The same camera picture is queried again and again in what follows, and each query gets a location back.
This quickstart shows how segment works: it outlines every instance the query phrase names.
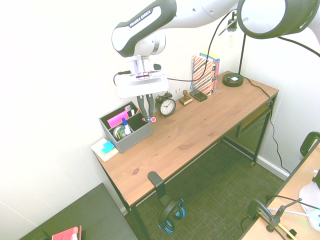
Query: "pink sticky notes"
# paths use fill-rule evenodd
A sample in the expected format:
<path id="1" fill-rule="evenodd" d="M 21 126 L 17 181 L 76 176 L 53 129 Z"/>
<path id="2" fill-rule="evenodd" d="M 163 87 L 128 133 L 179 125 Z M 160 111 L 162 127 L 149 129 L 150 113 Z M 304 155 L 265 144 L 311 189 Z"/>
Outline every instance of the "pink sticky notes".
<path id="1" fill-rule="evenodd" d="M 127 120 L 129 118 L 129 115 L 126 110 L 123 112 L 119 113 L 118 115 L 115 115 L 114 117 L 110 118 L 107 120 L 108 124 L 110 125 L 111 128 L 117 126 L 118 124 L 122 123 L 122 118 Z"/>

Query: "clock face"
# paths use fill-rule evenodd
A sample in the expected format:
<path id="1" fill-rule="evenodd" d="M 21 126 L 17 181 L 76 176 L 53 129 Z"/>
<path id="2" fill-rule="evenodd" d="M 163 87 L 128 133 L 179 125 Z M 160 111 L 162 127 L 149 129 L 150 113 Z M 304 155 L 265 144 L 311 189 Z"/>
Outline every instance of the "clock face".
<path id="1" fill-rule="evenodd" d="M 172 99 L 167 99 L 161 103 L 160 112 L 163 115 L 170 115 L 175 110 L 175 108 L 176 108 L 175 101 Z"/>

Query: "alarm clock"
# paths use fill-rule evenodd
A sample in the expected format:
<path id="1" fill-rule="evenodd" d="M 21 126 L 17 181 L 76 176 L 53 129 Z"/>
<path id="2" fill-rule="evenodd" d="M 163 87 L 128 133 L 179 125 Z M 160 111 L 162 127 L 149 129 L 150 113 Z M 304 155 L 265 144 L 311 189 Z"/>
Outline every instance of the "alarm clock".
<path id="1" fill-rule="evenodd" d="M 172 94 L 169 92 L 166 92 L 163 96 L 158 95 L 155 98 L 155 109 L 164 116 L 172 114 L 176 109 L 176 102 L 171 98 Z"/>

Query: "black metal desk leg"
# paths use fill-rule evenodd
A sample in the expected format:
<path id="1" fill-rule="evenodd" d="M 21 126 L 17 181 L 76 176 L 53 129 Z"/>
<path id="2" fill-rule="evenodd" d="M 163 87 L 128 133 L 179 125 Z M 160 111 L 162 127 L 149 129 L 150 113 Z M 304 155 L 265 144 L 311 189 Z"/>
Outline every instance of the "black metal desk leg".
<path id="1" fill-rule="evenodd" d="M 275 101 L 276 101 L 276 96 L 271 100 L 271 103 L 270 103 L 272 109 L 274 108 Z M 266 130 L 267 130 L 267 126 L 268 126 L 269 119 L 270 119 L 270 117 L 271 117 L 271 113 L 272 113 L 272 111 L 269 112 L 269 113 L 265 116 L 263 128 L 262 128 L 262 131 L 261 131 L 261 134 L 260 134 L 260 138 L 259 138 L 258 144 L 257 144 L 257 146 L 256 146 L 255 153 L 254 153 L 254 157 L 253 157 L 253 160 L 252 160 L 252 164 L 251 164 L 252 166 L 253 166 L 254 164 L 256 164 L 256 162 L 257 162 L 258 153 L 259 153 L 259 150 L 260 150 L 262 141 L 263 141 L 263 139 L 264 139 L 264 136 L 265 136 L 265 133 L 266 133 Z"/>
<path id="2" fill-rule="evenodd" d="M 141 230 L 142 234 L 144 235 L 145 239 L 146 239 L 146 240 L 151 240 L 151 238 L 150 238 L 150 236 L 149 236 L 149 233 L 148 233 L 148 231 L 147 231 L 147 229 L 146 229 L 146 226 L 145 226 L 144 222 L 142 221 L 141 216 L 140 216 L 140 214 L 139 214 L 139 212 L 138 212 L 138 210 L 137 210 L 136 205 L 133 205 L 133 206 L 131 207 L 131 214 L 132 214 L 132 215 L 131 215 L 132 218 L 133 218 L 133 219 L 135 220 L 135 222 L 139 225 L 140 230 Z"/>

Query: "desk top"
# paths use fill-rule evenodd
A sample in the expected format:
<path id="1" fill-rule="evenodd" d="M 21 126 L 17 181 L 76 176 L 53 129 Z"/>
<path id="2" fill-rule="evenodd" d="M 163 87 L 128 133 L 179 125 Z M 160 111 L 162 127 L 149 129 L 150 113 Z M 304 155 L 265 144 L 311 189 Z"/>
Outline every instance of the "desk top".
<path id="1" fill-rule="evenodd" d="M 148 179 L 149 172 L 155 171 L 167 180 L 269 100 L 246 79 L 240 87 L 223 85 L 226 73 L 230 72 L 218 77 L 218 90 L 207 100 L 194 99 L 186 106 L 176 101 L 172 115 L 154 114 L 153 134 L 107 162 L 97 156 L 130 206 L 155 189 Z M 271 97 L 278 93 L 273 87 L 256 81 L 253 84 Z"/>
<path id="2" fill-rule="evenodd" d="M 292 178 L 287 182 L 278 195 L 292 199 L 299 198 L 299 192 L 302 187 L 309 184 L 315 176 L 314 170 L 320 169 L 320 144 L 311 152 L 305 162 L 299 167 Z M 281 205 L 287 205 L 292 201 L 276 197 L 269 205 L 270 208 L 279 208 Z M 296 203 L 287 208 L 287 210 L 305 213 L 299 203 Z M 315 240 L 320 239 L 320 232 L 315 230 L 309 224 L 309 220 L 305 216 L 284 213 L 280 218 L 280 223 L 288 230 L 294 229 L 297 232 L 295 236 L 298 240 Z M 244 235 L 242 240 L 282 240 L 282 238 L 274 232 L 266 230 L 267 223 L 262 219 L 258 219 L 254 225 Z"/>

